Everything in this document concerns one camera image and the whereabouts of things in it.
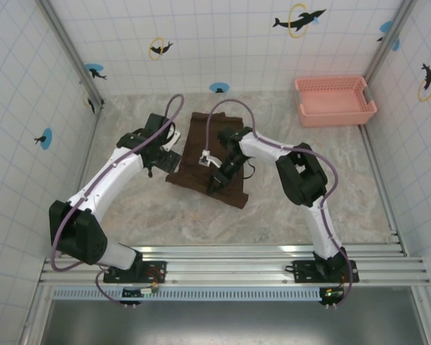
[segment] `blue circle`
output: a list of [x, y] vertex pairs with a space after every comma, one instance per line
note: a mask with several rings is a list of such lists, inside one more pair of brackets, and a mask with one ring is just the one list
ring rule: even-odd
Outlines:
[[51, 141], [52, 141], [52, 130], [51, 128], [46, 128], [46, 130], [43, 131], [42, 134], [43, 137], [46, 137], [44, 142], [40, 142], [40, 146], [42, 147], [42, 149], [46, 149], [48, 150], [50, 148], [51, 145]]
[[386, 34], [389, 30], [389, 28], [391, 27], [392, 21], [390, 20], [389, 22], [383, 23], [380, 26], [380, 31], [383, 32], [384, 34]]
[[393, 52], [397, 51], [400, 45], [401, 45], [401, 42], [399, 41], [399, 38], [398, 38], [396, 43], [394, 43]]
[[86, 63], [85, 66], [88, 70], [97, 70], [98, 72], [103, 70], [103, 66], [98, 63]]
[[227, 92], [230, 86], [227, 83], [214, 83], [209, 86], [209, 90], [216, 93]]

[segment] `yellow ring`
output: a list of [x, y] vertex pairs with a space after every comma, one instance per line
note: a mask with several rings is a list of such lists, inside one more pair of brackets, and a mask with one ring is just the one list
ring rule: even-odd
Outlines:
[[424, 84], [426, 84], [425, 80], [420, 83], [420, 86], [418, 88], [418, 100], [420, 102], [426, 102], [427, 100], [429, 100], [431, 98], [431, 94], [427, 98], [422, 98], [422, 96], [421, 96], [422, 95], [422, 87]]
[[88, 93], [86, 92], [86, 90], [85, 90], [85, 92], [83, 92], [83, 104], [85, 104], [85, 106], [89, 106], [89, 103], [88, 103]]
[[289, 21], [287, 22], [287, 28], [289, 29], [289, 36], [292, 37], [292, 38], [301, 38], [301, 37], [305, 36], [305, 34], [307, 33], [307, 30], [308, 30], [308, 24], [307, 24], [307, 25], [305, 25], [305, 31], [301, 35], [299, 34], [298, 36], [295, 36], [292, 33], [292, 31], [290, 31], [290, 19], [291, 19], [290, 17], [292, 16], [292, 11], [294, 11], [294, 9], [296, 9], [297, 7], [302, 7], [303, 9], [307, 9], [307, 7], [304, 4], [295, 4], [290, 9], [290, 11], [289, 11]]
[[[161, 50], [160, 50], [160, 52], [159, 52], [158, 57], [157, 57], [156, 59], [154, 59], [154, 58], [152, 57], [152, 47], [153, 47], [153, 44], [154, 44], [157, 40], [160, 40], [160, 41], [161, 41]], [[150, 47], [149, 47], [149, 56], [150, 56], [150, 58], [151, 58], [153, 61], [157, 61], [157, 60], [159, 60], [159, 59], [161, 58], [161, 56], [163, 55], [163, 49], [164, 49], [164, 39], [163, 39], [163, 37], [157, 37], [157, 38], [155, 38], [155, 39], [152, 41], [152, 43], [150, 44]]]

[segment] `metal frame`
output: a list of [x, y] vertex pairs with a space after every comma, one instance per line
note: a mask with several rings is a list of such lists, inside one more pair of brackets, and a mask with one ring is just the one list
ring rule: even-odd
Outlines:
[[81, 83], [85, 86], [86, 92], [89, 95], [90, 100], [97, 106], [98, 109], [102, 105], [102, 97], [98, 89], [94, 85], [93, 79], [89, 75], [88, 71], [81, 60], [75, 46], [72, 43], [68, 33], [65, 31], [59, 16], [57, 15], [54, 7], [50, 0], [35, 0], [38, 7], [42, 11], [48, 25], [51, 27], [52, 31], [55, 33], [57, 40], [59, 41], [61, 47], [64, 49], [67, 57], [75, 69], [78, 77], [81, 79]]
[[[399, 243], [349, 244], [348, 255], [356, 260], [361, 281], [353, 288], [413, 286], [421, 292], [430, 285], [422, 258], [405, 257]], [[313, 291], [329, 284], [295, 284], [292, 274], [284, 266], [294, 259], [312, 259], [312, 246], [193, 246], [193, 247], [135, 247], [144, 254], [144, 260], [166, 260], [167, 282], [160, 285], [162, 298], [148, 300], [300, 300], [300, 291]], [[75, 260], [63, 257], [60, 266]], [[54, 272], [46, 260], [35, 303], [24, 329], [21, 345], [39, 344], [54, 300], [100, 300], [93, 287], [99, 268], [81, 265], [68, 272]], [[123, 288], [144, 287], [145, 284], [103, 284], [112, 296]], [[214, 291], [233, 293], [241, 291], [253, 295], [211, 295]], [[424, 307], [429, 303], [424, 299]], [[425, 331], [431, 339], [428, 314], [420, 312]]]
[[[399, 243], [345, 245], [358, 265], [361, 286], [429, 285], [422, 258], [405, 257]], [[312, 246], [194, 246], [135, 247], [144, 260], [167, 261], [166, 283], [162, 287], [324, 287], [329, 284], [295, 283], [284, 267], [294, 259], [312, 259]], [[61, 258], [60, 266], [74, 263]], [[83, 264], [67, 272], [55, 272], [48, 261], [43, 266], [41, 286], [93, 286], [97, 266]], [[104, 286], [146, 286], [118, 284]]]
[[[100, 109], [101, 95], [85, 69], [83, 61], [50, 0], [36, 0], [36, 2], [67, 53], [90, 99]], [[385, 35], [379, 51], [367, 70], [366, 80], [369, 85], [386, 59], [416, 3], [417, 0], [404, 0], [402, 3], [390, 30]], [[91, 159], [91, 147], [97, 133], [98, 118], [90, 133], [90, 141], [85, 154], [85, 165], [79, 176], [79, 186], [85, 180], [87, 163]], [[345, 245], [348, 255], [357, 262], [361, 279], [359, 283], [354, 285], [354, 288], [411, 286], [420, 320], [427, 340], [431, 344], [431, 307], [425, 292], [425, 286], [430, 285], [429, 276], [422, 258], [408, 257], [404, 250], [402, 240], [398, 237], [396, 219], [376, 162], [369, 132], [366, 126], [361, 126], [360, 130], [386, 217], [391, 227], [391, 236], [385, 244]], [[144, 253], [144, 260], [168, 261], [167, 282], [161, 284], [161, 289], [164, 291], [163, 296], [166, 296], [167, 292], [170, 294], [172, 291], [185, 291], [189, 293], [185, 296], [192, 296], [190, 300], [195, 300], [195, 296], [200, 296], [196, 293], [192, 295], [195, 291], [232, 291], [233, 289], [246, 291], [257, 289], [256, 291], [266, 291], [267, 293], [268, 291], [281, 290], [295, 295], [294, 293], [303, 289], [316, 291], [320, 286], [324, 286], [321, 284], [295, 284], [292, 274], [284, 271], [284, 266], [293, 259], [312, 259], [312, 246], [308, 245], [137, 247], [135, 249]], [[72, 258], [63, 257], [57, 263], [64, 266], [74, 261]], [[78, 299], [100, 298], [93, 291], [93, 280], [97, 272], [97, 266], [81, 265], [69, 272], [57, 273], [51, 269], [49, 262], [46, 261], [20, 344], [39, 344], [41, 342], [54, 299], [61, 298], [61, 296], [64, 298], [78, 296]], [[131, 286], [127, 284], [104, 285], [102, 283], [101, 285], [112, 294], [118, 294], [118, 291], [121, 291], [123, 287]], [[177, 295], [167, 296], [171, 296], [172, 300], [179, 300]], [[261, 300], [259, 295], [255, 294], [252, 298]]]
[[381, 65], [388, 56], [388, 53], [393, 48], [394, 43], [399, 38], [399, 33], [401, 32], [402, 27], [404, 27], [409, 15], [412, 13], [415, 5], [418, 0], [404, 0], [399, 8], [399, 11], [396, 13], [393, 22], [381, 41], [380, 49], [376, 52], [374, 58], [371, 61], [371, 64], [367, 68], [366, 72], [366, 82], [367, 85], [371, 86], [372, 81], [375, 78], [375, 75], [380, 70]]

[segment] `metal bar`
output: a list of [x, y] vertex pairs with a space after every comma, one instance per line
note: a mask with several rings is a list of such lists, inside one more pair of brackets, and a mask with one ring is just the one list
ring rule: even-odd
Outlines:
[[89, 99], [94, 105], [100, 109], [102, 104], [101, 94], [94, 85], [93, 79], [89, 75], [88, 71], [81, 60], [75, 46], [72, 43], [68, 33], [65, 31], [62, 22], [59, 19], [54, 7], [50, 0], [35, 0], [38, 7], [42, 11], [52, 31], [55, 33], [61, 47], [64, 49], [68, 56], [69, 61], [72, 63], [73, 68], [81, 79], [81, 83], [85, 86], [86, 92], [89, 95]]
[[375, 177], [376, 186], [379, 189], [381, 203], [383, 205], [386, 218], [388, 219], [389, 227], [391, 228], [392, 231], [395, 231], [395, 234], [397, 235], [397, 238], [398, 238], [398, 242], [402, 248], [402, 252], [407, 255], [407, 249], [404, 246], [404, 243], [402, 241], [402, 236], [399, 233], [399, 227], [396, 222], [396, 216], [394, 215], [393, 207], [391, 205], [391, 201], [389, 200], [388, 192], [380, 171], [379, 163], [376, 159], [375, 150], [374, 150], [374, 146], [372, 145], [369, 131], [365, 124], [363, 124], [362, 126], [359, 126], [359, 130], [361, 131], [361, 136], [364, 143], [364, 147], [366, 148], [367, 157], [369, 158], [372, 173], [374, 174], [374, 177]]
[[81, 168], [80, 174], [78, 176], [78, 182], [77, 182], [77, 190], [74, 193], [77, 193], [84, 185], [85, 185], [85, 181], [87, 180], [86, 176], [88, 174], [88, 167], [91, 163], [91, 159], [93, 158], [93, 145], [94, 145], [94, 140], [96, 139], [96, 133], [97, 133], [97, 128], [98, 128], [98, 124], [99, 124], [99, 119], [101, 117], [100, 115], [101, 111], [98, 112], [98, 115], [96, 117], [96, 122], [94, 122], [93, 128], [91, 129], [91, 132], [89, 134], [89, 142], [88, 142], [88, 147], [86, 147], [86, 151], [85, 154], [83, 155], [83, 166]]
[[426, 344], [431, 344], [431, 304], [425, 287], [412, 287], [412, 294], [417, 306], [418, 316], [425, 332]]
[[380, 49], [376, 52], [366, 71], [365, 78], [369, 87], [371, 86], [375, 75], [380, 70], [380, 67], [385, 61], [389, 51], [393, 48], [394, 43], [399, 38], [399, 33], [409, 18], [409, 15], [412, 13], [416, 3], [417, 0], [404, 0], [404, 2], [402, 2], [399, 11], [396, 13], [395, 18], [392, 21], [391, 27], [381, 41]]
[[[420, 257], [405, 257], [399, 245], [348, 245], [348, 254], [358, 265], [361, 279], [355, 286], [429, 285], [429, 276]], [[144, 260], [167, 261], [166, 283], [162, 287], [284, 287], [329, 286], [295, 284], [284, 267], [295, 257], [312, 258], [312, 246], [196, 246], [139, 247]], [[58, 259], [67, 266], [75, 260]], [[83, 264], [69, 272], [54, 272], [46, 261], [41, 284], [92, 286], [97, 266]], [[123, 284], [121, 286], [142, 286]]]
[[19, 345], [34, 345], [42, 342], [43, 331], [51, 309], [52, 287], [39, 286], [35, 297]]
[[[421, 271], [425, 269], [423, 262], [419, 259], [413, 262], [403, 262], [402, 260], [390, 261], [383, 260], [383, 265], [381, 265], [381, 260], [364, 260], [361, 258], [357, 261], [359, 271], [364, 270], [378, 270], [380, 272], [387, 271], [391, 272], [393, 270], [397, 271]], [[226, 270], [235, 271], [235, 272], [252, 272], [252, 271], [262, 271], [262, 272], [283, 272], [284, 266], [289, 262], [287, 260], [279, 261], [268, 261], [267, 259], [264, 262], [259, 262], [258, 260], [252, 262], [250, 260], [243, 260], [240, 262], [232, 262], [232, 261], [224, 261], [224, 260], [213, 260], [212, 262], [206, 262], [201, 260], [187, 259], [184, 262], [176, 262], [171, 261], [167, 266], [167, 271], [171, 273], [176, 272], [222, 272]], [[92, 265], [82, 265], [75, 267], [71, 270], [71, 272], [95, 272], [99, 271], [99, 267]], [[44, 268], [44, 272], [51, 272], [50, 264], [46, 264]]]

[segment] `vent grate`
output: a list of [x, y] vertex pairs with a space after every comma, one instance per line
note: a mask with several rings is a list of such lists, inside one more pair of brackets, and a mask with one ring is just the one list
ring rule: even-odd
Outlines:
[[[105, 287], [112, 298], [121, 300], [176, 301], [295, 301], [321, 300], [318, 287], [162, 287], [158, 293], [140, 298], [122, 298], [124, 287]], [[104, 300], [96, 287], [58, 287], [55, 300]]]

